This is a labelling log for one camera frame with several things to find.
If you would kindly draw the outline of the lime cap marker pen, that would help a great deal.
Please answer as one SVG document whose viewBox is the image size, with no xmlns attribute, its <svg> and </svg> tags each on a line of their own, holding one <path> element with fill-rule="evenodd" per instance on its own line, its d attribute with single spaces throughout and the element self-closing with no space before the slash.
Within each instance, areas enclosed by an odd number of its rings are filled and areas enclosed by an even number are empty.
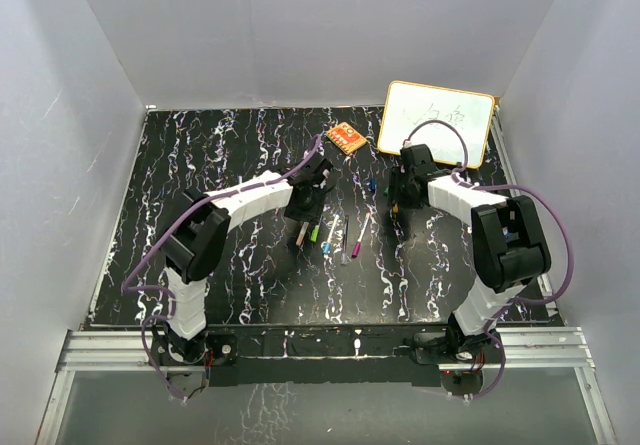
<svg viewBox="0 0 640 445">
<path fill-rule="evenodd" d="M 312 243 L 316 243 L 319 237 L 319 232 L 320 232 L 320 228 L 321 228 L 321 224 L 318 223 L 314 226 L 312 233 L 310 235 L 310 240 Z"/>
</svg>

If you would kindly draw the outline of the dark purple thin pen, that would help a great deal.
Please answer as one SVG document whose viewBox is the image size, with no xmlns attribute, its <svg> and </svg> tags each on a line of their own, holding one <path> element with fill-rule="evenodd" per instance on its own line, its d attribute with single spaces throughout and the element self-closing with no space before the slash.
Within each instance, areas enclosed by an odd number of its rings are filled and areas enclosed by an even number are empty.
<svg viewBox="0 0 640 445">
<path fill-rule="evenodd" d="M 348 234 L 349 234 L 349 215 L 345 214 L 343 227 L 342 227 L 342 236 L 341 236 L 341 265 L 343 266 L 347 265 L 348 263 L 348 253 L 347 253 Z"/>
</svg>

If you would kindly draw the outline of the white board yellow frame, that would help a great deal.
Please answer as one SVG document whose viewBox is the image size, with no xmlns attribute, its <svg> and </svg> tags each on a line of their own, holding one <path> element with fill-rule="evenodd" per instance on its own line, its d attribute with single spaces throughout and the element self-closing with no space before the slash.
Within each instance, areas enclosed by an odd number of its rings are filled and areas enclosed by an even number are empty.
<svg viewBox="0 0 640 445">
<path fill-rule="evenodd" d="M 404 141 L 424 143 L 441 164 L 484 162 L 495 98 L 489 94 L 405 81 L 388 87 L 377 148 L 397 155 Z"/>
</svg>

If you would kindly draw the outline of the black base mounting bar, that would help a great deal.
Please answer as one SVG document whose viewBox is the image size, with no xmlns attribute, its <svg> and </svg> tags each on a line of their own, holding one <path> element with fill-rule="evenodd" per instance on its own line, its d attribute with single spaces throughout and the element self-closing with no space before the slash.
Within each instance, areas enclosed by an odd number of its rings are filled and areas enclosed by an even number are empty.
<svg viewBox="0 0 640 445">
<path fill-rule="evenodd" d="M 504 353 L 491 331 L 465 338 L 446 325 L 209 326 L 193 340 L 152 327 L 151 355 L 173 374 L 195 369 L 206 387 L 273 384 L 409 383 L 438 387 L 480 372 Z"/>
</svg>

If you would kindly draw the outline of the peach cap marker pen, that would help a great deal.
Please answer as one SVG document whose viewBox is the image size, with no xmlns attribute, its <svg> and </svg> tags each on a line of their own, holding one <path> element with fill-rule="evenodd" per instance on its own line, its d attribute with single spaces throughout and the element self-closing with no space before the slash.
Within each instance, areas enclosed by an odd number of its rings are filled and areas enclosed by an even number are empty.
<svg viewBox="0 0 640 445">
<path fill-rule="evenodd" d="M 297 246 L 301 246 L 302 243 L 304 242 L 308 227 L 309 227 L 309 223 L 308 222 L 303 222 L 302 223 L 300 231 L 299 231 L 298 236 L 296 238 L 296 242 L 295 242 L 295 244 Z"/>
</svg>

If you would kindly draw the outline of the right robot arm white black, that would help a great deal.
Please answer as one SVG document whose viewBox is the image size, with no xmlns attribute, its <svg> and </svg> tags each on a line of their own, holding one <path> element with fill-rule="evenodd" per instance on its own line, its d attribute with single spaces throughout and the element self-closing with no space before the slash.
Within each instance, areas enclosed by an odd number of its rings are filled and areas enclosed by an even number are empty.
<svg viewBox="0 0 640 445">
<path fill-rule="evenodd" d="M 400 157 L 390 175 L 389 205 L 433 208 L 471 228 L 476 277 L 440 340 L 453 359 L 466 362 L 480 352 L 498 313 L 551 266 L 536 206 L 526 196 L 508 198 L 459 184 L 435 168 L 424 144 L 407 141 Z"/>
</svg>

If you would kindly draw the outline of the light blue cap marker pen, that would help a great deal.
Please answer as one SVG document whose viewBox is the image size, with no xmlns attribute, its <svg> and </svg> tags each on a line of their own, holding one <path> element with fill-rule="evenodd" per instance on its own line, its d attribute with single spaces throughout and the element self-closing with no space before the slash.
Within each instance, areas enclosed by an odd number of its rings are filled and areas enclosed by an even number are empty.
<svg viewBox="0 0 640 445">
<path fill-rule="evenodd" d="M 331 226 L 329 228 L 329 233 L 327 235 L 326 241 L 322 246 L 322 250 L 324 254 L 328 254 L 331 250 L 332 238 L 333 238 L 336 226 L 338 224 L 338 221 L 339 221 L 339 215 L 335 214 L 331 222 Z"/>
</svg>

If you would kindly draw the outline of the magenta cap marker pen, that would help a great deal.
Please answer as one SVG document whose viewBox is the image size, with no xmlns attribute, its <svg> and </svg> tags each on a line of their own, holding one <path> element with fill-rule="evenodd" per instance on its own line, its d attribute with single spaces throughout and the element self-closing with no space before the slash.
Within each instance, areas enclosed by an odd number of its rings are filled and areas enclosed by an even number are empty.
<svg viewBox="0 0 640 445">
<path fill-rule="evenodd" d="M 365 216 L 365 219 L 364 219 L 364 222 L 363 222 L 363 224 L 362 224 L 362 226 L 361 226 L 361 229 L 360 229 L 360 232 L 359 232 L 358 238 L 357 238 L 357 240 L 356 240 L 356 242 L 355 242 L 355 245 L 354 245 L 354 248 L 353 248 L 353 250 L 352 250 L 351 258 L 356 258 L 356 257 L 358 257 L 358 255 L 359 255 L 359 253 L 360 253 L 361 246 L 362 246 L 362 242 L 363 242 L 364 235 L 365 235 L 365 232 L 366 232 L 366 230 L 367 230 L 367 226 L 368 226 L 368 224 L 369 224 L 370 218 L 371 218 L 371 212 L 368 212 L 368 213 L 366 214 L 366 216 Z"/>
</svg>

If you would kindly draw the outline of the orange spiral notebook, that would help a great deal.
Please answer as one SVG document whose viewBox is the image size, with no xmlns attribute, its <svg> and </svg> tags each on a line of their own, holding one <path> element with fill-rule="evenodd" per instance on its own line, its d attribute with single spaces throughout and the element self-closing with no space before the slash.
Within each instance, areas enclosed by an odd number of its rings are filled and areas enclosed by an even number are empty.
<svg viewBox="0 0 640 445">
<path fill-rule="evenodd" d="M 345 155 L 353 154 L 368 142 L 364 135 L 347 122 L 341 122 L 330 128 L 327 137 Z"/>
</svg>

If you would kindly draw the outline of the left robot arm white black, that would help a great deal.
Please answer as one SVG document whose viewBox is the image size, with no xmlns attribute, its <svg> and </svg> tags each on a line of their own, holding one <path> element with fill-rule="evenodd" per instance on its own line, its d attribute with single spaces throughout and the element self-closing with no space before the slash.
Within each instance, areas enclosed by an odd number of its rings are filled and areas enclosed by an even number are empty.
<svg viewBox="0 0 640 445">
<path fill-rule="evenodd" d="M 333 165 L 320 154 L 291 172 L 266 171 L 233 187 L 202 195 L 184 194 L 186 217 L 162 244 L 168 288 L 173 294 L 168 329 L 171 350 L 194 364 L 206 352 L 206 279 L 220 263 L 229 232 L 274 210 L 301 224 L 305 233 L 320 221 L 326 195 L 334 188 Z"/>
</svg>

